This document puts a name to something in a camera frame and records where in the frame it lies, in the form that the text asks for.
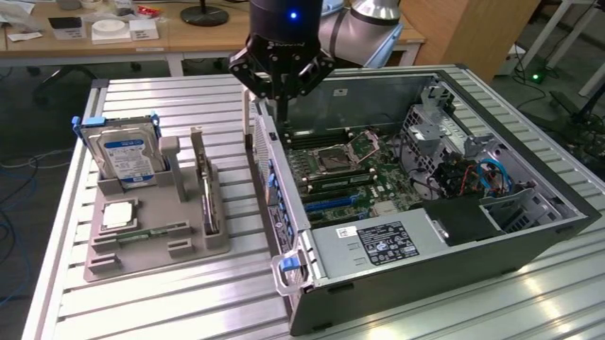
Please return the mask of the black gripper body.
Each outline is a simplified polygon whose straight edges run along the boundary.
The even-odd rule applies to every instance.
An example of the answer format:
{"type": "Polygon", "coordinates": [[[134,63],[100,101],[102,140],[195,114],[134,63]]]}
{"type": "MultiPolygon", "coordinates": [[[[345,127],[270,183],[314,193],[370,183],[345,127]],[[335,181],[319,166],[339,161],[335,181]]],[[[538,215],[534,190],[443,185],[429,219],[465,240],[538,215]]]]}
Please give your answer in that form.
{"type": "Polygon", "coordinates": [[[251,1],[246,48],[270,75],[299,74],[319,56],[321,1],[251,1]]]}

